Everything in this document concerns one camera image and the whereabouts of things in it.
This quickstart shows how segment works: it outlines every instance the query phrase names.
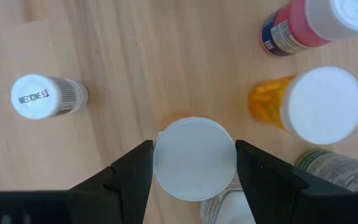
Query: white bottle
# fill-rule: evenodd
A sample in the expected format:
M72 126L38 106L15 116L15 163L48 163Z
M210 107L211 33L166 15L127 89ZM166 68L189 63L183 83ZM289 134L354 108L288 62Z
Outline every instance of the white bottle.
M11 101L23 117L45 119L81 109L88 102L88 91L73 80L31 74L16 80Z
M203 224L253 224L254 216L236 174L219 195L201 203Z

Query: red bottle with white cap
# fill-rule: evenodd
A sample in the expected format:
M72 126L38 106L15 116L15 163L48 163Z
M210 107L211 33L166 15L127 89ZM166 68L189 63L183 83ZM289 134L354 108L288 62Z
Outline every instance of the red bottle with white cap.
M265 21L263 48L288 56L358 35L358 0L292 0Z

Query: wooden surface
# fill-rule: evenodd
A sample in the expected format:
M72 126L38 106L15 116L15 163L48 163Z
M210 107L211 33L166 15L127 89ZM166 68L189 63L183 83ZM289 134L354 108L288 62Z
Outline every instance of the wooden surface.
M358 38L295 57L259 45L264 19L286 0L0 0L0 190L68 189L154 139L172 116L204 116L286 160L310 147L253 121L258 82L322 65L358 79ZM41 73L83 81L87 109L21 118L14 80ZM358 159L358 128L328 148ZM197 203L153 182L145 223L199 223Z

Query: light wood tabletop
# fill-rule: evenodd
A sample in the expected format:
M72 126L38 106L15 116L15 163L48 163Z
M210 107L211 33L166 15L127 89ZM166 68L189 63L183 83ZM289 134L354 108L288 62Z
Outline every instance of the light wood tabletop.
M358 38L293 57L267 55L264 19L286 0L0 0L0 190L69 189L176 114L202 116L288 162L315 146L252 120L255 84L330 65L358 80ZM89 89L85 110L43 121L10 99L29 73ZM358 159L358 128L326 147ZM145 223L200 223L198 203L153 181Z

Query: white bottle cap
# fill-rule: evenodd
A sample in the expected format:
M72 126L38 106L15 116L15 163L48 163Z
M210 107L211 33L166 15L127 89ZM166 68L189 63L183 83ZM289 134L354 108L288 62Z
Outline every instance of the white bottle cap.
M311 28L326 40L358 35L358 0L306 0Z
M237 168L229 133L206 118L184 118L162 131L154 148L154 173L170 195L206 200L224 190Z
M88 91L82 84L72 80L31 74L15 82L11 101L23 117L44 119L84 107L88 101Z
M280 113L285 127L302 139L338 142L358 126L358 82L340 68L311 70L291 82Z

